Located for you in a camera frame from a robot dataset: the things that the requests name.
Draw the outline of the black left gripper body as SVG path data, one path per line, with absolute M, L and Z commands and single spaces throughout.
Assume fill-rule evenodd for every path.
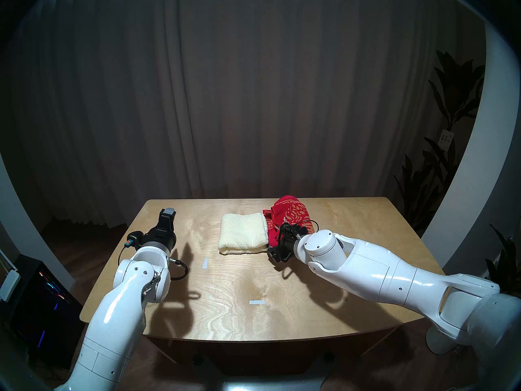
M 144 246 L 156 247 L 164 252 L 171 252 L 175 247 L 177 237 L 173 230 L 154 227 L 144 235 Z

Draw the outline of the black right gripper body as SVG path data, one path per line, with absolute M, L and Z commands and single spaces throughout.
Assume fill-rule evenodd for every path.
M 294 246 L 306 235 L 306 227 L 291 227 L 291 236 L 278 239 L 278 248 L 285 251 L 285 262 L 294 257 Z

